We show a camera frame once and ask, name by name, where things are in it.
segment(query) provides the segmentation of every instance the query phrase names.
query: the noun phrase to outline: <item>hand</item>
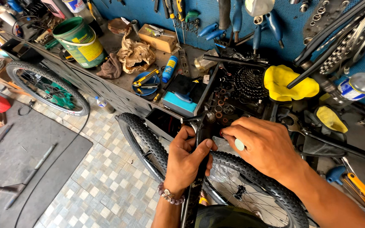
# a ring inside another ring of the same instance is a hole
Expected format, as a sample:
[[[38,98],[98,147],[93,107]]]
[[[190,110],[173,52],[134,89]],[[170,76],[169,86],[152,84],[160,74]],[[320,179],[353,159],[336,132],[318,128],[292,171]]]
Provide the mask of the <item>hand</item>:
[[[181,196],[184,189],[188,187],[197,176],[198,167],[201,161],[209,153],[209,150],[217,150],[215,142],[205,139],[193,153],[189,153],[195,144],[195,131],[192,127],[183,126],[177,136],[170,144],[168,154],[167,173],[164,180],[164,188],[168,189],[176,197]],[[212,156],[206,165],[205,175],[209,176],[212,168]]]
[[[255,117],[241,117],[222,130],[230,146],[249,164],[278,181],[291,178],[303,167],[303,160],[295,152],[287,128],[279,123]],[[246,146],[240,151],[235,139]]]

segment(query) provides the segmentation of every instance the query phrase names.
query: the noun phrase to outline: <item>blue plate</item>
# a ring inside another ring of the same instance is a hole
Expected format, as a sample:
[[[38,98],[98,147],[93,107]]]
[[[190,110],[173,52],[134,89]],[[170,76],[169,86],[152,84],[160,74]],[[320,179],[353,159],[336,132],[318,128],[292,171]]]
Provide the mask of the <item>blue plate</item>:
[[[142,77],[148,75],[149,73],[150,72],[140,73],[137,77],[135,77],[135,79],[133,81],[137,81],[137,80],[141,79]],[[153,76],[152,78],[150,78],[145,84],[151,84],[151,83],[160,83],[160,79],[157,74],[155,76]],[[132,85],[132,89],[135,91],[136,95],[147,96],[147,95],[154,93],[158,88],[142,89],[142,88],[140,88],[140,86],[134,87]]]

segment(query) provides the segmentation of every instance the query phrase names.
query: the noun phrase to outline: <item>white cup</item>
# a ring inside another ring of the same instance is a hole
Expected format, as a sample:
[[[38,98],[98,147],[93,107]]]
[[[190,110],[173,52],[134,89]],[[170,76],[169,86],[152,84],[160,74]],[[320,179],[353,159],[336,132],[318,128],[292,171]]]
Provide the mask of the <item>white cup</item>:
[[[7,12],[6,9],[0,9],[0,18],[3,19],[6,23],[13,26],[15,24],[15,19]]]

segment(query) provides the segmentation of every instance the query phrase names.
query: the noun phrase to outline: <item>bicycle tire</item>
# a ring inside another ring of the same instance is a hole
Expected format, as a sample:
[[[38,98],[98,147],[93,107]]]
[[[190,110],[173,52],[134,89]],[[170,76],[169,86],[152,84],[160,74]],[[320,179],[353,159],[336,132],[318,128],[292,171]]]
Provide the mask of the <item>bicycle tire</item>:
[[[82,116],[87,115],[90,112],[90,105],[89,105],[88,101],[72,85],[70,85],[69,83],[64,81],[62,78],[60,78],[56,75],[53,75],[38,66],[35,66],[35,65],[27,63],[27,62],[22,62],[22,61],[12,61],[9,64],[7,64],[6,69],[7,69],[7,73],[9,75],[9,77],[13,80],[13,82],[15,84],[17,84],[19,87],[21,87],[24,91],[26,91],[27,93],[29,93],[30,95],[32,95],[33,97],[38,99],[38,101],[41,101],[55,109],[58,109],[60,111],[63,111],[67,114],[74,115],[74,116],[82,117]],[[18,77],[18,75],[16,74],[16,71],[18,69],[32,71],[34,73],[37,73],[38,75],[42,75],[43,77],[47,78],[48,80],[53,81],[56,84],[58,84],[59,86],[63,87],[69,94],[71,94],[79,102],[79,104],[82,106],[82,110],[81,111],[71,111],[69,109],[66,109],[62,106],[59,106],[59,105],[41,97],[38,93],[36,93],[32,89],[30,89]]]
[[[154,133],[146,127],[144,121],[135,114],[124,112],[117,116],[117,120],[123,135],[140,161],[145,165],[157,182],[162,182],[167,170],[168,153]],[[136,140],[136,137],[138,137],[144,145],[138,144],[139,139]],[[155,161],[151,160],[153,159],[152,157],[149,159],[146,157],[150,155],[148,152],[142,153],[143,148],[141,146],[146,146],[150,150],[150,153],[154,156],[154,159],[158,164],[155,164]]]
[[[291,225],[289,227],[309,227],[308,217],[303,207],[299,204],[298,197],[292,191],[281,185],[275,179],[262,174],[240,157],[221,151],[211,151],[210,153],[213,156],[214,164],[220,164],[238,171],[240,174],[246,176],[246,178],[260,185],[276,199],[277,204],[287,212],[288,217],[291,219]],[[219,204],[226,204],[221,199],[214,200]]]

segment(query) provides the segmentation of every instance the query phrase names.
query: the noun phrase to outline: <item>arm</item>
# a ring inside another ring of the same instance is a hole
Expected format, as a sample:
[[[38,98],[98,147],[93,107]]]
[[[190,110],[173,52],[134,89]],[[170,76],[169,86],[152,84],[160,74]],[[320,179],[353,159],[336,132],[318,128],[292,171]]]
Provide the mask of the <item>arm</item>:
[[[301,159],[283,125],[242,117],[222,133],[246,162],[293,191],[321,227],[365,227],[364,212]],[[236,138],[244,150],[236,148]]]
[[[164,189],[175,194],[179,199],[195,179],[201,161],[209,153],[210,149],[217,150],[217,146],[211,139],[201,142],[193,153],[189,153],[195,144],[195,138],[186,140],[188,136],[195,136],[194,129],[183,126],[170,144],[168,154],[167,173],[164,180]],[[209,176],[212,168],[212,156],[209,156],[205,175]],[[172,205],[163,197],[160,197],[156,207],[152,228],[177,228],[181,220],[182,205]]]

